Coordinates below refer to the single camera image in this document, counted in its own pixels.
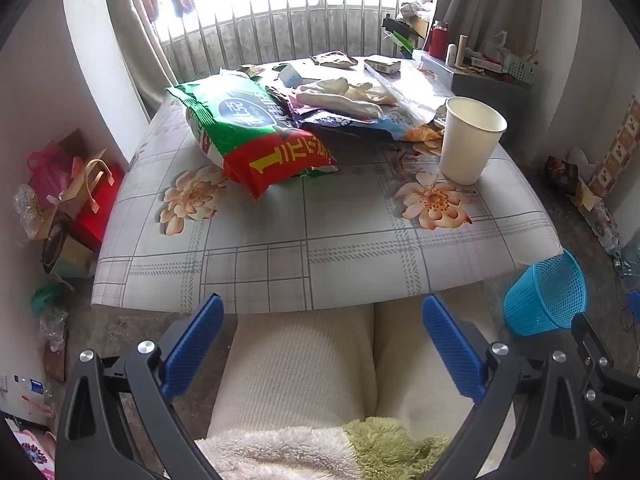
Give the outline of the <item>dark snack box on floor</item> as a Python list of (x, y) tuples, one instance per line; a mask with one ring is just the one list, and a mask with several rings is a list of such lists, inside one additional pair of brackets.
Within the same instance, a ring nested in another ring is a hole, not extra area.
[(544, 163), (544, 185), (568, 196), (576, 194), (579, 184), (578, 167), (563, 159), (549, 156)]

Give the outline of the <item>tall patterned cardboard box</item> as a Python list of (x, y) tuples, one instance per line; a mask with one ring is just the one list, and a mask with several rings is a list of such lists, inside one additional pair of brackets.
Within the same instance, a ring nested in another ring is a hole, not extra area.
[(630, 164), (639, 146), (639, 113), (639, 101), (633, 96), (626, 109), (622, 125), (588, 182), (588, 188), (595, 196), (600, 198), (608, 196)]

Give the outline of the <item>small white box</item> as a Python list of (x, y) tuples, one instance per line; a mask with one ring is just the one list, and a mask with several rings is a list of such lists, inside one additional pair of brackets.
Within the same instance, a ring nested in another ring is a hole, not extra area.
[(372, 72), (385, 75), (395, 76), (400, 73), (401, 62), (398, 58), (388, 58), (383, 55), (371, 55), (363, 60), (364, 65)]

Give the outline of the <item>green red snack bag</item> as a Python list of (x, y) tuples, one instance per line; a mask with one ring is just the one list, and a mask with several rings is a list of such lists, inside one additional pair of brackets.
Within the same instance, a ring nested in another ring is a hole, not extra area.
[(186, 108), (201, 151), (254, 198), (286, 179), (337, 170), (323, 142), (297, 128), (288, 111), (242, 73), (226, 70), (167, 92)]

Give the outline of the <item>red thermos bottle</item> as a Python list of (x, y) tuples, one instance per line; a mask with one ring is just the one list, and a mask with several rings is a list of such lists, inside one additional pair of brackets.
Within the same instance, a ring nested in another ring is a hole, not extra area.
[(428, 40), (428, 54), (443, 61), (446, 58), (447, 49), (448, 24), (435, 20), (431, 27), (430, 40)]

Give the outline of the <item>green plastic basket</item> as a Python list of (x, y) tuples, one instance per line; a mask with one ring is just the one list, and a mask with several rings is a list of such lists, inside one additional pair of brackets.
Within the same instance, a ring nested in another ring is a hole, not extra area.
[(508, 53), (503, 60), (503, 73), (521, 81), (523, 84), (534, 83), (536, 74), (536, 64), (524, 61), (514, 53)]

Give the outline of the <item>grey storage cabinet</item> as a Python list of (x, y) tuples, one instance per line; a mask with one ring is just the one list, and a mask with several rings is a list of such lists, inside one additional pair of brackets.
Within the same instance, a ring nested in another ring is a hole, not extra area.
[(412, 58), (422, 70), (455, 96), (476, 99), (493, 107), (506, 118), (508, 128), (500, 140), (503, 146), (511, 146), (520, 133), (529, 101), (530, 90), (513, 82), (505, 82), (472, 70), (459, 70), (448, 66), (439, 58), (416, 49)]

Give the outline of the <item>left grey curtain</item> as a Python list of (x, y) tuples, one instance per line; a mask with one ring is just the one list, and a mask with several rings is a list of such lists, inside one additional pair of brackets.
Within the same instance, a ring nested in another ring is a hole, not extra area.
[(142, 0), (106, 0), (108, 13), (129, 75), (144, 107), (153, 116), (166, 89), (178, 84)]

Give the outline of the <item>grey curtain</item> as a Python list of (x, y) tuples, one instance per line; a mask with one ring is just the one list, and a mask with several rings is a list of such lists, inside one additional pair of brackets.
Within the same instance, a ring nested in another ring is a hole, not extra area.
[(468, 37), (468, 46), (482, 50), (499, 32), (510, 50), (534, 50), (542, 0), (436, 0), (434, 18), (448, 24), (449, 38)]
[(178, 84), (142, 0), (106, 0), (108, 13), (129, 75), (144, 107), (153, 116), (166, 89)]

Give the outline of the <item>cardboard tube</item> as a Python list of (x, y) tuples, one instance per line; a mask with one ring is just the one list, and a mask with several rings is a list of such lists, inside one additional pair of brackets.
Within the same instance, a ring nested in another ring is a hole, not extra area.
[(460, 35), (458, 45), (457, 45), (457, 56), (456, 56), (457, 67), (463, 66), (464, 58), (465, 58), (465, 49), (467, 45), (468, 45), (468, 36)]

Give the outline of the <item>blue orange chip bag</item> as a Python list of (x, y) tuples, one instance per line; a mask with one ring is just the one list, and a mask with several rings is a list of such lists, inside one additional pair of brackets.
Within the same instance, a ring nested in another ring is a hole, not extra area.
[(347, 115), (336, 114), (321, 108), (310, 107), (296, 102), (294, 92), (297, 88), (288, 88), (283, 84), (271, 86), (269, 90), (274, 96), (282, 99), (296, 125), (319, 126), (343, 130), (355, 136), (382, 136), (400, 142), (440, 142), (444, 138), (444, 128), (434, 124), (435, 117), (420, 110), (409, 100), (395, 96), (397, 104), (383, 106), (384, 115), (380, 119), (357, 119)]

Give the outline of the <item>yellow snack wrapper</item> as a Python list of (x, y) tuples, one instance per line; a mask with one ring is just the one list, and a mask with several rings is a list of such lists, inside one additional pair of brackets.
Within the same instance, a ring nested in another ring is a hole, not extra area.
[(356, 58), (342, 51), (323, 52), (313, 55), (310, 59), (314, 62), (314, 65), (338, 68), (339, 70), (350, 70), (358, 65)]

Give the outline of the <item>red gift bag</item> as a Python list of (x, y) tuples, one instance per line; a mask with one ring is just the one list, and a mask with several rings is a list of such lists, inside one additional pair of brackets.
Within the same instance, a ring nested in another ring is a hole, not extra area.
[(86, 199), (70, 224), (76, 240), (98, 252), (115, 205), (124, 172), (118, 165), (108, 166), (102, 158), (90, 159), (84, 170), (81, 191)]

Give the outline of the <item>pink plastic bag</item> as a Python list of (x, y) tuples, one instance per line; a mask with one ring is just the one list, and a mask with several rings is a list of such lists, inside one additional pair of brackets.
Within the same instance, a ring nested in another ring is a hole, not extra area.
[(47, 210), (60, 202), (84, 160), (68, 154), (58, 142), (50, 141), (41, 151), (30, 154), (26, 164), (32, 174), (28, 185), (35, 192), (40, 208)]

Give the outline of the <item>white paper cup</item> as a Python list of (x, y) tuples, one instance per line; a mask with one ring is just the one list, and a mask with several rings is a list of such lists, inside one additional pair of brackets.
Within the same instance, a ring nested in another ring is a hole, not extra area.
[(457, 184), (474, 184), (508, 128), (508, 122), (491, 106), (465, 96), (446, 99), (445, 107), (439, 169)]

